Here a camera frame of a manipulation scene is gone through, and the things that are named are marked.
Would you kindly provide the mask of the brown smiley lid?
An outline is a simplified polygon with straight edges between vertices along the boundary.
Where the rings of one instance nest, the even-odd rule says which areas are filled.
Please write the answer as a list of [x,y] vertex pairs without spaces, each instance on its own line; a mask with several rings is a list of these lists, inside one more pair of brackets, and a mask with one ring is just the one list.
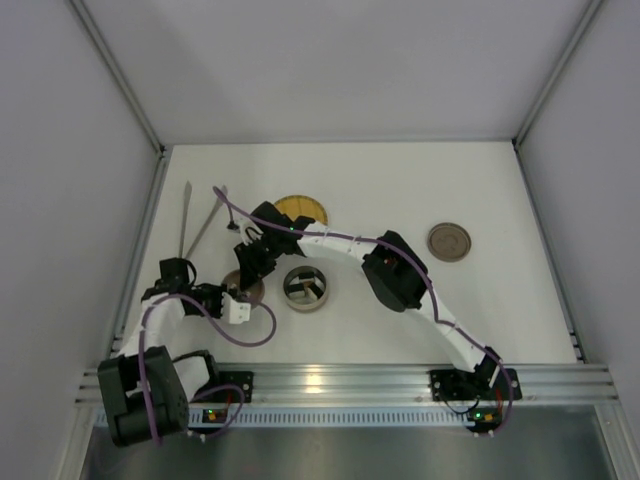
[[222,284],[227,287],[227,290],[230,292],[230,295],[242,302],[249,303],[252,308],[258,306],[259,303],[262,302],[265,295],[265,286],[262,281],[255,283],[250,286],[248,289],[240,288],[241,281],[241,273],[239,269],[230,271],[227,273],[223,280]]

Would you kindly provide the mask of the green sushi roll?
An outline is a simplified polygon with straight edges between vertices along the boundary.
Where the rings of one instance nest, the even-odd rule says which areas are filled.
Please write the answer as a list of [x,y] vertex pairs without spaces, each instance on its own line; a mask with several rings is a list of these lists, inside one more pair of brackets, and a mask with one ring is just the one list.
[[298,273],[296,275],[296,279],[300,283],[305,283],[305,282],[314,283],[316,281],[316,274],[313,271],[304,271],[304,272]]

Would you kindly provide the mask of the white sushi roll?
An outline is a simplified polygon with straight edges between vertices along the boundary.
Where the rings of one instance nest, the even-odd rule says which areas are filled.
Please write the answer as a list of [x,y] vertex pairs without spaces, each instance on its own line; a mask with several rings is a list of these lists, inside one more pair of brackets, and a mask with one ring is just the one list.
[[305,303],[309,297],[305,291],[304,283],[292,283],[285,289],[287,298],[293,303]]

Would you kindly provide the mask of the metal tongs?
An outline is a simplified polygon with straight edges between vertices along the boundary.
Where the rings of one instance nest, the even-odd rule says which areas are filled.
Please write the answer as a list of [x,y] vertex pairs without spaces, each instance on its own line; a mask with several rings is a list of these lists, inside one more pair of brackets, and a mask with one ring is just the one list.
[[205,214],[198,210],[200,205],[194,200],[194,186],[191,181],[186,181],[182,191],[178,238],[178,254],[181,258],[191,259],[193,257],[222,208],[222,201],[218,197],[214,197],[207,206],[209,209]]

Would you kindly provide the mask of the salmon sushi roll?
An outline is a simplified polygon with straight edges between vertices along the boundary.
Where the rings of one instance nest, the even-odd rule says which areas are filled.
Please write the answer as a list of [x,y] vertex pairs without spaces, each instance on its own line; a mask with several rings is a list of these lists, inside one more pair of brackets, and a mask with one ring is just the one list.
[[315,282],[314,283],[307,282],[304,284],[304,287],[305,287],[307,296],[311,299],[312,302],[320,301],[325,294],[324,288],[322,286],[319,286]]

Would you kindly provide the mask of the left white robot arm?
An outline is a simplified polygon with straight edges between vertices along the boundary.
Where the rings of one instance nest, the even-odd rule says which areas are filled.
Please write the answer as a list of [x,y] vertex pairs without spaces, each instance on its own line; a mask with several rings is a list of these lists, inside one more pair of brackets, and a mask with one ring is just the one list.
[[186,317],[221,317],[223,288],[197,285],[195,267],[183,258],[162,260],[159,268],[160,278],[142,296],[134,331],[98,367],[107,425],[118,447],[184,431],[189,401],[215,377],[210,354],[174,358],[169,343]]

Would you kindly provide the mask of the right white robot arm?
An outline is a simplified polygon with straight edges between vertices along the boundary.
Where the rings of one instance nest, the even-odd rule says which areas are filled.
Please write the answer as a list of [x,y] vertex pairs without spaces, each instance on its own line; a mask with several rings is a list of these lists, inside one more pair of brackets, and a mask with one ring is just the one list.
[[242,289],[270,275],[282,256],[350,265],[362,271],[384,307],[428,326],[456,369],[475,375],[498,370],[499,355],[457,322],[439,299],[426,265],[397,232],[377,238],[349,235],[310,217],[292,220],[269,202],[243,216],[241,242],[234,247]]

